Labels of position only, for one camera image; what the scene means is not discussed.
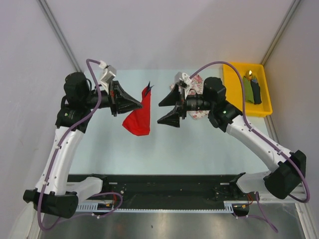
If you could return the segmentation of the red paper napkin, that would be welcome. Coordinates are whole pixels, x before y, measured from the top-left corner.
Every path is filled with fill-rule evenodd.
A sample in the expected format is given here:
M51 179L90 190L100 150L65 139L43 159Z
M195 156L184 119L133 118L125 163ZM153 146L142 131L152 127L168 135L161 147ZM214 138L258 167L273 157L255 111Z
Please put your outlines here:
M136 136L149 135L151 130L151 90L145 87L142 91L142 105L138 110L132 111L123 121L122 126Z

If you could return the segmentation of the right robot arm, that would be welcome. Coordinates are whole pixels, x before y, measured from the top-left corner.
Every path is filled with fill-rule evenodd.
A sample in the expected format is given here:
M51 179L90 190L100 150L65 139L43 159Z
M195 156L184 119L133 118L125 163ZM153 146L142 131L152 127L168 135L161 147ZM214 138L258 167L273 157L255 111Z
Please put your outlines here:
M179 127L187 112L208 111L213 127L228 133L248 147L267 166L261 173L240 173L230 183L230 195L243 199L250 192L266 191L278 199L291 196L306 175L306 156L297 150L292 152L268 138L244 119L243 113L226 100L226 87L221 79L209 77L204 80L202 94L186 95L186 83L179 80L170 93L159 103L160 107L173 109L157 122Z

